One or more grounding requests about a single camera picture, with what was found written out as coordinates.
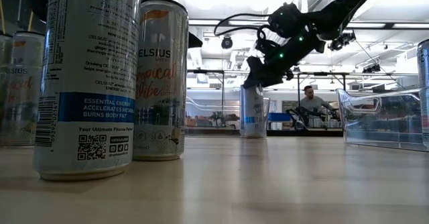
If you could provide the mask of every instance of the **silver can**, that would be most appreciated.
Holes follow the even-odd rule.
[[[429,40],[417,46],[420,108],[422,110],[423,144],[429,149]]]
[[[314,119],[313,118],[309,118],[308,127],[314,127]]]
[[[322,120],[320,118],[313,119],[314,127],[322,127]]]
[[[11,64],[5,67],[6,96],[0,145],[34,144],[44,41],[44,35],[35,32],[16,32],[13,36]]]
[[[139,9],[134,160],[175,160],[184,151],[188,13],[172,0]]]
[[[137,0],[49,0],[34,168],[89,180],[132,160]]]
[[[241,86],[240,91],[243,94],[240,102],[243,108],[243,116],[240,116],[244,120],[243,137],[266,137],[263,88],[260,85],[248,89]]]
[[[0,131],[4,116],[3,106],[6,100],[6,76],[11,63],[12,37],[0,35]]]
[[[0,66],[11,63],[12,37],[0,34]]]
[[[245,114],[244,114],[244,102],[245,102],[245,89],[243,85],[240,86],[240,136],[245,137]]]

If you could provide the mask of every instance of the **blue object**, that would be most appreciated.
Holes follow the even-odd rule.
[[[58,121],[134,123],[134,99],[97,93],[60,93]]]
[[[270,113],[268,121],[290,121],[290,115],[288,113]]]

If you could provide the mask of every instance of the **celsius logo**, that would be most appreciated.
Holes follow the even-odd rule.
[[[9,72],[10,74],[27,74],[27,69],[24,68],[12,68]]]
[[[168,11],[162,11],[162,10],[151,10],[146,12],[143,17],[140,19],[140,24],[145,22],[148,19],[160,19],[162,17],[167,16]]]
[[[160,49],[142,49],[142,50],[139,50],[139,57],[146,57],[146,56],[170,58],[171,51],[170,50],[160,50]]]

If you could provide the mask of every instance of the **security camera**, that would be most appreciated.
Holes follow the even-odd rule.
[[[374,73],[381,71],[381,67],[379,64],[374,64],[372,66],[369,66],[367,68],[364,68],[362,73]]]
[[[344,32],[340,37],[333,40],[329,45],[329,50],[337,51],[343,49],[344,46],[347,46],[352,42],[353,40],[356,40],[356,35],[354,31],[351,32]]]
[[[222,49],[230,49],[231,47],[233,47],[233,40],[231,39],[230,36],[225,36],[222,40]]]

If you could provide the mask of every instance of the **celsius energy drink can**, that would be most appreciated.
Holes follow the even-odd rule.
[[[34,168],[120,174],[132,159],[137,0],[49,0]]]
[[[4,68],[6,95],[0,145],[34,145],[44,41],[44,35],[35,32],[16,32],[13,36],[12,61]]]
[[[429,150],[429,40],[417,46],[420,108],[422,111],[423,144]]]
[[[6,100],[6,76],[11,63],[12,37],[0,34],[0,131],[4,116],[3,106]]]
[[[188,14],[172,0],[139,10],[134,160],[174,160],[184,151]]]
[[[241,113],[243,118],[241,121],[244,124],[243,137],[266,137],[267,128],[264,117],[264,99],[263,89],[260,85],[248,89],[240,88],[242,108]]]

